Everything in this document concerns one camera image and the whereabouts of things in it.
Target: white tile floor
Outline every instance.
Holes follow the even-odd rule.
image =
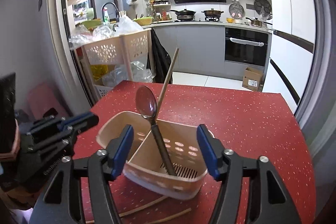
[[[173,72],[173,84],[251,91],[242,87],[242,81],[175,71]]]

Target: pink chair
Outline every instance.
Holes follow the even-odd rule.
[[[69,117],[46,83],[36,86],[28,93],[28,104],[36,120],[43,118],[45,114],[54,114],[55,111],[58,117]]]

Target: red table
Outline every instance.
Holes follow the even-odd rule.
[[[121,111],[136,112],[135,92],[142,83],[123,81],[102,98],[92,112],[99,124],[81,134],[75,146],[75,159],[90,156],[100,146],[95,137],[99,129]],[[158,97],[162,84],[146,84]],[[204,123],[226,148],[239,155],[257,159],[266,155],[285,182],[300,214],[302,224],[310,224],[315,215],[315,181],[310,154],[292,112],[280,94],[169,85],[159,119],[198,126]],[[147,204],[160,195],[144,189],[121,175],[110,184],[119,213]],[[123,218],[124,224],[142,224],[192,211],[166,222],[208,223],[220,183],[210,175],[204,179],[198,195],[189,201],[168,198],[157,205]],[[93,220],[87,179],[82,181],[86,220]],[[244,178],[237,223],[244,223],[247,208],[248,179]]]

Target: white label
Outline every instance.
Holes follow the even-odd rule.
[[[258,86],[258,81],[255,81],[255,80],[248,80],[247,84],[248,84],[248,85],[251,85],[251,86],[254,86],[254,87],[257,87],[257,86]]]

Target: silver bolt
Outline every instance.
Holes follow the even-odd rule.
[[[260,160],[261,162],[268,162],[268,158],[267,158],[266,156],[261,156],[261,157],[259,158],[259,160]]]
[[[62,162],[69,162],[71,160],[71,157],[65,156],[62,158]]]
[[[233,153],[234,153],[234,151],[233,151],[232,149],[225,149],[225,150],[224,150],[224,154],[225,154],[225,155],[230,156],[230,155],[233,155]]]
[[[107,154],[107,151],[105,149],[100,149],[97,151],[98,156],[105,156]]]

